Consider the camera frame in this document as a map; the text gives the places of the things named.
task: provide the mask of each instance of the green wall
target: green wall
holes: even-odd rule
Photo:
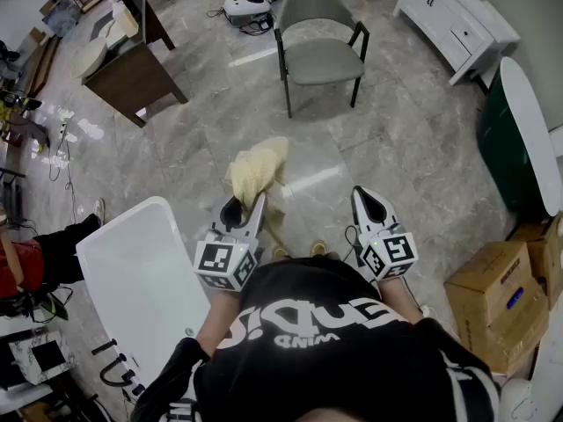
[[[563,0],[489,0],[521,37],[509,52],[524,69],[548,129],[563,125]]]

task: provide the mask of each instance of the chair seat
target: chair seat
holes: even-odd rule
[[[314,86],[354,80],[363,75],[363,62],[344,41],[306,40],[288,47],[285,61],[295,84]]]

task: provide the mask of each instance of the red shirt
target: red shirt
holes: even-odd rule
[[[25,241],[15,244],[24,280],[20,287],[26,291],[35,291],[43,282],[43,253],[37,241]],[[4,248],[0,244],[0,298],[9,297],[18,293],[18,286],[13,273],[8,267]]]

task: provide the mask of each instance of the white projector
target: white projector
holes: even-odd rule
[[[266,0],[225,0],[225,16],[233,26],[245,26],[263,19],[270,12]]]

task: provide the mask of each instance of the white bottle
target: white bottle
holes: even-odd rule
[[[123,2],[115,2],[112,7],[115,23],[129,38],[135,36],[139,31],[139,25],[131,15],[131,11],[127,9]]]

